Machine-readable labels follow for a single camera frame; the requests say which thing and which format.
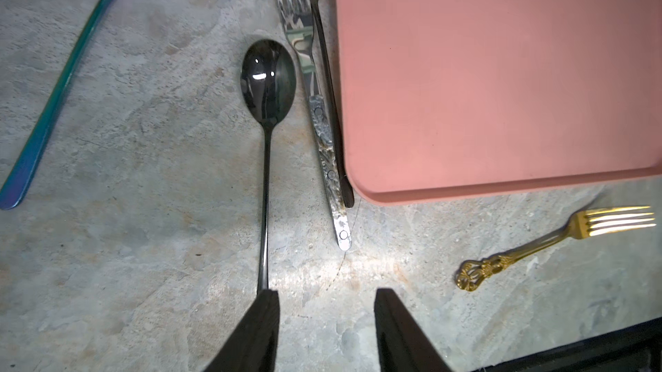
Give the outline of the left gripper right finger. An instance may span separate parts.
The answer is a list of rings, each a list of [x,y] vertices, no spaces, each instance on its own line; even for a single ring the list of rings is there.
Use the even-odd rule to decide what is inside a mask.
[[[393,289],[374,301],[382,371],[451,371]]]

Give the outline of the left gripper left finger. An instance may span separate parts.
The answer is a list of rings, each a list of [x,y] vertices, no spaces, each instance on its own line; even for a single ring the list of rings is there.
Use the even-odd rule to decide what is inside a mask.
[[[205,371],[274,371],[279,322],[278,292],[259,292]]]

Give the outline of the gold fork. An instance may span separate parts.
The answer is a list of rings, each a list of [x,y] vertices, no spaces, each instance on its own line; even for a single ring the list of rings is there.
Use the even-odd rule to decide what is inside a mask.
[[[479,260],[466,260],[455,274],[456,286],[473,292],[488,278],[513,264],[566,239],[591,239],[605,234],[655,227],[655,213],[650,206],[584,209],[574,213],[558,230],[508,251]]]

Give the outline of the pink tray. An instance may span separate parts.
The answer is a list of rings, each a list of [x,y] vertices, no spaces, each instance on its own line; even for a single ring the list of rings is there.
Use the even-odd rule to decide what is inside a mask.
[[[661,0],[336,0],[345,161],[387,206],[656,177]]]

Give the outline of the patterned silver fork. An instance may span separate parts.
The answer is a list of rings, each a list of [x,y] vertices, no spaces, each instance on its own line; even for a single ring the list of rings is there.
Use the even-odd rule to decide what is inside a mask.
[[[334,131],[329,122],[327,99],[319,89],[317,67],[313,58],[315,27],[311,1],[278,0],[278,4],[286,39],[298,56],[303,75],[336,242],[342,251],[348,251],[352,246],[352,237],[346,204],[342,199],[341,172],[334,146]]]

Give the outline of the iridescent rainbow spoon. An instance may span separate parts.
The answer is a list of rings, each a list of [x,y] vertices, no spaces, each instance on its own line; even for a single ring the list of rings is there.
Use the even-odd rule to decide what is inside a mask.
[[[92,34],[114,0],[98,0],[72,48],[48,101],[29,135],[11,172],[1,188],[1,208],[11,210],[21,204],[36,176],[42,156],[64,106],[74,71],[82,60]]]

